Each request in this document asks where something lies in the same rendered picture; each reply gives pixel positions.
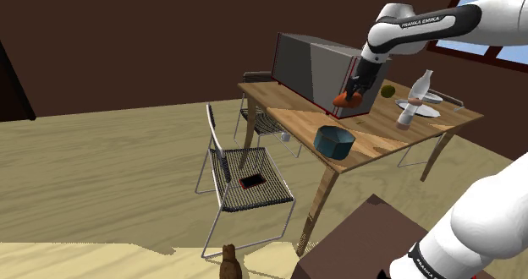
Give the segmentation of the orange rounded object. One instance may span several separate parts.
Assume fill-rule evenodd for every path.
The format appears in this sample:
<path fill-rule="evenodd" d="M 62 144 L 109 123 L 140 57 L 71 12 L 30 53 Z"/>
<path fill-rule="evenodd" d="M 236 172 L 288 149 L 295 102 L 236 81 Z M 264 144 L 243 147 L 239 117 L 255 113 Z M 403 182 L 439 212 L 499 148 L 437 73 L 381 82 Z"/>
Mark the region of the orange rounded object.
<path fill-rule="evenodd" d="M 362 103 L 362 100 L 363 95 L 359 92 L 354 92 L 352 95 L 349 95 L 345 91 L 344 93 L 334 98 L 333 105 L 335 107 L 355 108 Z"/>

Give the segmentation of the blue octagonal bowl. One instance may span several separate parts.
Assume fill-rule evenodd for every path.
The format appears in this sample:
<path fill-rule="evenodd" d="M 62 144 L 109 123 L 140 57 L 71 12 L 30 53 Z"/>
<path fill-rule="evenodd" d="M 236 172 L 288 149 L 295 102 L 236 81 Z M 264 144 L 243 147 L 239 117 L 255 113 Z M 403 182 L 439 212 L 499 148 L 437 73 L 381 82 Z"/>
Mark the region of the blue octagonal bowl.
<path fill-rule="evenodd" d="M 354 142 L 354 135 L 347 129 L 324 125 L 316 131 L 313 145 L 325 157 L 341 161 L 348 156 Z"/>

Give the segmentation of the white plate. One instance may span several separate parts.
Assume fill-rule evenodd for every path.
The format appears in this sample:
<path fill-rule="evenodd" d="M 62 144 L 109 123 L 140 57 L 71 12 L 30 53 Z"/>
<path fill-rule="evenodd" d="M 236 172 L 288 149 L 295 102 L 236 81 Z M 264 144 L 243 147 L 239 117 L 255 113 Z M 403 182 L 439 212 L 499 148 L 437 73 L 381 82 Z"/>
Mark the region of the white plate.
<path fill-rule="evenodd" d="M 403 99 L 398 99 L 398 100 L 395 101 L 395 103 L 402 110 L 404 110 L 408 106 L 408 101 L 407 100 L 403 100 Z M 417 107 L 417 109 L 415 111 L 415 115 L 419 115 L 419 116 L 425 117 L 425 118 L 437 118 L 437 117 L 441 116 L 439 111 L 437 111 L 434 108 L 429 107 L 427 105 L 422 105 L 422 106 Z"/>

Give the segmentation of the window with dark red frame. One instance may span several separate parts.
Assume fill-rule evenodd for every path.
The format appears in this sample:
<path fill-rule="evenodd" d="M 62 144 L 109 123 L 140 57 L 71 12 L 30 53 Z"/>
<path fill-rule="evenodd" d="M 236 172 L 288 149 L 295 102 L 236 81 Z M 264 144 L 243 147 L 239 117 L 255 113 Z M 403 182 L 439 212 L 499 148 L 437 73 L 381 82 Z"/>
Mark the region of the window with dark red frame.
<path fill-rule="evenodd" d="M 451 0 L 449 7 L 476 0 Z M 495 67 L 528 73 L 528 46 L 483 46 L 455 41 L 430 41 L 427 51 L 441 53 Z"/>

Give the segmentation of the grey box with red edges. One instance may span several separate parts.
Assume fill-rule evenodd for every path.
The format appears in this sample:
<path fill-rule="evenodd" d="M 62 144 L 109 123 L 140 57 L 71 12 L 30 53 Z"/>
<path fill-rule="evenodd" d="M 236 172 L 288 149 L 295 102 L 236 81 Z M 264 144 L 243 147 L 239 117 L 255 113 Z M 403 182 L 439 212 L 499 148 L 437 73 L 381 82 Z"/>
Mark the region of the grey box with red edges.
<path fill-rule="evenodd" d="M 381 66 L 372 87 L 355 108 L 335 107 L 333 100 L 357 73 L 361 50 L 314 36 L 278 33 L 272 78 L 332 116 L 350 118 L 369 113 L 391 60 Z"/>

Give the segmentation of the brown animal figure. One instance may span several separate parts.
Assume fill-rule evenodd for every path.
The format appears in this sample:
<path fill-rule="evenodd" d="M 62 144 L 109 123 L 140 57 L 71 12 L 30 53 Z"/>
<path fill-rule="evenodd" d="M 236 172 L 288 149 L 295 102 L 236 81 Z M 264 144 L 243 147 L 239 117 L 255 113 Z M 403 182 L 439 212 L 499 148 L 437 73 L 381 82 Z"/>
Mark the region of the brown animal figure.
<path fill-rule="evenodd" d="M 236 259 L 236 251 L 233 244 L 223 245 L 222 257 L 219 279 L 243 279 L 241 266 Z"/>

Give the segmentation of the black phone with red edge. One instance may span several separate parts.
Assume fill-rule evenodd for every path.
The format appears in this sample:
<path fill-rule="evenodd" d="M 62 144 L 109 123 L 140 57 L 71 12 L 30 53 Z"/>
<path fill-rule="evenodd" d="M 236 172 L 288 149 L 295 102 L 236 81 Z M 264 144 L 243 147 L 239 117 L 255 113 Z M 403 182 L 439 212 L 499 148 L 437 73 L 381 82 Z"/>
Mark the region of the black phone with red edge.
<path fill-rule="evenodd" d="M 266 179 L 260 173 L 239 179 L 239 184 L 243 189 L 249 189 L 265 182 Z"/>

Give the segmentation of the clear glass bottle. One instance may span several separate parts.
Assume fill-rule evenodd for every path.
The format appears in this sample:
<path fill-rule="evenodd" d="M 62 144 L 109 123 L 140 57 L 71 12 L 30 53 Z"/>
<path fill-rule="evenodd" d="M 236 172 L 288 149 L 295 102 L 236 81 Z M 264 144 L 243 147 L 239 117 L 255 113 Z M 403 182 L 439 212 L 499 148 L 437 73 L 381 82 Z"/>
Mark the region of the clear glass bottle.
<path fill-rule="evenodd" d="M 407 99 L 407 106 L 399 115 L 395 124 L 398 129 L 408 130 L 417 109 L 423 104 L 422 99 L 430 88 L 430 81 L 433 71 L 427 69 L 426 72 L 413 84 Z"/>

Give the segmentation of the brown robot stand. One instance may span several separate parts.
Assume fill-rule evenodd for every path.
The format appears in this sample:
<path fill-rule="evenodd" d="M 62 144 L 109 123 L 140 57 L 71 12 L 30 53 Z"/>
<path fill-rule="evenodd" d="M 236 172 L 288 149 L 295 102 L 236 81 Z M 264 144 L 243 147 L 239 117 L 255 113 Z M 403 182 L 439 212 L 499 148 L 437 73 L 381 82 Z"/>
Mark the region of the brown robot stand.
<path fill-rule="evenodd" d="M 291 279 L 377 279 L 426 234 L 372 194 L 299 260 Z"/>

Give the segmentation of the wooden table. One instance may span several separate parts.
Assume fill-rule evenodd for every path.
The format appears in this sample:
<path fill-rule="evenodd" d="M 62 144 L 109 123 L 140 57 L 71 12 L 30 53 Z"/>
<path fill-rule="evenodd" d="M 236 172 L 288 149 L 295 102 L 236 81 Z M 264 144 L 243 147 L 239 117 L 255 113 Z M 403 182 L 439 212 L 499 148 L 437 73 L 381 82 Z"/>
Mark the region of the wooden table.
<path fill-rule="evenodd" d="M 239 83 L 238 87 L 245 93 L 249 109 L 245 148 L 251 145 L 256 109 L 259 107 L 326 166 L 300 236 L 296 249 L 298 256 L 304 254 L 317 219 L 339 175 L 442 134 L 437 149 L 421 174 L 421 181 L 424 181 L 451 138 L 467 123 L 483 117 L 467 108 L 455 112 L 454 104 L 443 102 L 436 106 L 440 117 L 415 117 L 410 129 L 401 130 L 395 127 L 401 110 L 396 107 L 393 97 L 385 99 L 379 96 L 366 115 L 336 119 L 276 82 Z M 347 129 L 354 135 L 355 142 L 351 151 L 342 161 L 327 158 L 315 149 L 313 143 L 316 131 L 324 125 Z"/>

